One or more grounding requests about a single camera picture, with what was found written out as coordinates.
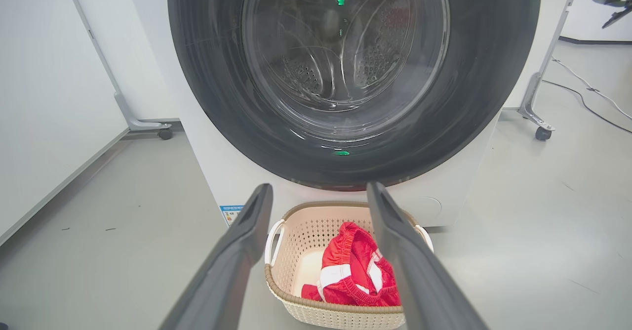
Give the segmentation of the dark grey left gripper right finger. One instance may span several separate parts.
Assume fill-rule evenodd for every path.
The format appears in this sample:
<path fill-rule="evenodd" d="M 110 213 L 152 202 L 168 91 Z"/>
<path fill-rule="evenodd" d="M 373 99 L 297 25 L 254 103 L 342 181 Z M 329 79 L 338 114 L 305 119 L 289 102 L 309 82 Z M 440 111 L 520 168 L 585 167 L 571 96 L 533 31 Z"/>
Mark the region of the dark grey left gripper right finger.
<path fill-rule="evenodd" d="M 375 240 L 395 272 L 408 330 L 488 330 L 386 187 L 366 186 Z"/>

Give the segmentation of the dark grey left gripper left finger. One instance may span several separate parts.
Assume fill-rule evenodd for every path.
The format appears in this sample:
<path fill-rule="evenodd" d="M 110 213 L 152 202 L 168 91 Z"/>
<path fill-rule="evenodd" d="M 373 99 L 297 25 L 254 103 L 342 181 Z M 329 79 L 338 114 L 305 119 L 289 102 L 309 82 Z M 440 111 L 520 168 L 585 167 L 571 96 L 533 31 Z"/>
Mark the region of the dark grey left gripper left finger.
<path fill-rule="evenodd" d="M 237 330 L 251 269 L 266 249 L 274 194 L 260 184 L 159 330 Z"/>

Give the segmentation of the red and white garment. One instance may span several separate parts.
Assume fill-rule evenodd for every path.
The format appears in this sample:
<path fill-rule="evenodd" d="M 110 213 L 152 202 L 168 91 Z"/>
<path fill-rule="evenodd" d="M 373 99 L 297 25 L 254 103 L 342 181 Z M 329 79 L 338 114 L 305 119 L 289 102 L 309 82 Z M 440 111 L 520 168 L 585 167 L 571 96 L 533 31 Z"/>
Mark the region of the red and white garment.
<path fill-rule="evenodd" d="M 399 307 L 392 265 L 372 235 L 354 222 L 345 222 L 322 256 L 315 285 L 302 287 L 302 298 L 354 307 Z"/>

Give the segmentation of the round glass washer door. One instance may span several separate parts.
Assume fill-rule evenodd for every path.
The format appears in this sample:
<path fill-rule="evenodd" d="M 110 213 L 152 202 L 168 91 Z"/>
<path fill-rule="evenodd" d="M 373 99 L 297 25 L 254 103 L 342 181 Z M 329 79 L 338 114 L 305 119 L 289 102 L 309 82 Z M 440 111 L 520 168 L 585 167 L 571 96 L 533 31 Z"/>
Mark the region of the round glass washer door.
<path fill-rule="evenodd" d="M 330 191 L 433 170 L 492 121 L 540 0 L 168 0 L 192 93 L 270 173 Z"/>

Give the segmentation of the cream perforated laundry basket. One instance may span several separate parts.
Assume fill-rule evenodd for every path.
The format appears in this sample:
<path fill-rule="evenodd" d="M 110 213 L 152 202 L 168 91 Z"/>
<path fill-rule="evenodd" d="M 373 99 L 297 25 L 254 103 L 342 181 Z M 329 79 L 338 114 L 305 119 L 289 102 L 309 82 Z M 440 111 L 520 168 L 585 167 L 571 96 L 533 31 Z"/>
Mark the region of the cream perforated laundry basket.
<path fill-rule="evenodd" d="M 294 319 L 339 330 L 395 330 L 405 323 L 399 307 L 354 307 L 302 298 L 315 285 L 322 256 L 345 222 L 354 222 L 375 240 L 368 204 L 314 202 L 293 207 L 270 230 L 264 252 L 267 285 Z"/>

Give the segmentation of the white front-load washing machine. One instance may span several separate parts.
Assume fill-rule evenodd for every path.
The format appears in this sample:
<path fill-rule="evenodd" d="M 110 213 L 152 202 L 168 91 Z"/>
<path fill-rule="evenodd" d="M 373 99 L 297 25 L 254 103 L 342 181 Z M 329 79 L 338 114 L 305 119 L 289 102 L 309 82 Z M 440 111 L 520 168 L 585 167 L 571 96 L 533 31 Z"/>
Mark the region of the white front-load washing machine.
<path fill-rule="evenodd" d="M 167 90 L 175 103 L 199 166 L 218 206 L 245 202 L 262 183 L 274 188 L 271 222 L 307 202 L 365 202 L 365 191 L 326 191 L 280 178 L 237 150 L 203 113 L 183 75 L 169 32 L 167 0 L 132 0 L 148 37 Z M 422 226 L 451 226 L 472 189 L 498 117 L 463 150 L 442 165 L 409 181 L 388 187 L 398 206 Z"/>

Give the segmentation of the blue energy label sticker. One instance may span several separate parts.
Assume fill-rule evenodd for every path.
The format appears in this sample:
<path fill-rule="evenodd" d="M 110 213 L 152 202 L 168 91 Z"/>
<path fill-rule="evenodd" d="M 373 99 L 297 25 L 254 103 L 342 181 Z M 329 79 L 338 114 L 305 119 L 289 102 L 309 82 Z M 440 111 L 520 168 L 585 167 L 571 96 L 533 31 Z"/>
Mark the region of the blue energy label sticker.
<path fill-rule="evenodd" d="M 228 227 L 232 226 L 243 207 L 244 206 L 219 206 Z"/>

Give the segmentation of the white partition panel with caster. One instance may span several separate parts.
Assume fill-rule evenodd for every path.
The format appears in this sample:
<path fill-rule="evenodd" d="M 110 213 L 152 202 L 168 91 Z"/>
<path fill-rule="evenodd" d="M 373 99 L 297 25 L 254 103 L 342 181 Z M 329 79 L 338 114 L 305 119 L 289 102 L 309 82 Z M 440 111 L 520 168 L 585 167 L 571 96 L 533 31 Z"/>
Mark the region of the white partition panel with caster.
<path fill-rule="evenodd" d="M 503 105 L 503 112 L 516 111 L 537 126 L 535 139 L 547 141 L 555 127 L 535 114 L 533 107 L 544 72 L 574 0 L 540 0 L 539 22 L 523 71 Z"/>
<path fill-rule="evenodd" d="M 178 116 L 132 0 L 0 0 L 0 245 L 125 132 Z"/>

